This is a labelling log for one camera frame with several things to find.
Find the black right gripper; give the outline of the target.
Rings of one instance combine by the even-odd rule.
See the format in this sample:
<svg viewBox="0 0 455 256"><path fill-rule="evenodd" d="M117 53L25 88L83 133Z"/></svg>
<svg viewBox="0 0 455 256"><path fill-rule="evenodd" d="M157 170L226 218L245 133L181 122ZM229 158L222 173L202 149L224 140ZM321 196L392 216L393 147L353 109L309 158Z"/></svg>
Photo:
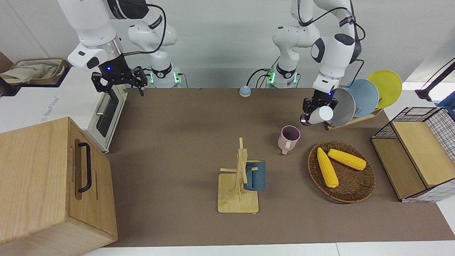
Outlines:
<svg viewBox="0 0 455 256"><path fill-rule="evenodd" d="M138 88L140 95L144 96L145 86L148 85L148 78L141 66L130 68L125 60L124 54L120 54L113 60L98 65L100 73L93 72L91 81L97 92L104 92L109 95L113 102L119 102L113 86L130 84Z"/></svg>

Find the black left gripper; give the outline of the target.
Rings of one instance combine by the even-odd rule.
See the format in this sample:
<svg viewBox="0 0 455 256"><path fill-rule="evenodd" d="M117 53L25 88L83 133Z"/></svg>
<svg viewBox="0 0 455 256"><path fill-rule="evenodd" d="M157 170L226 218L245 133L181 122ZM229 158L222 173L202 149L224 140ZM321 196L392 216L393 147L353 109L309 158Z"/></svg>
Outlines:
<svg viewBox="0 0 455 256"><path fill-rule="evenodd" d="M315 110L314 103L328 103L331 109L335 109L338 99L334 98L335 90L331 92L322 92L315 89L312 99L304 98L302 110L305 114L311 114Z"/></svg>

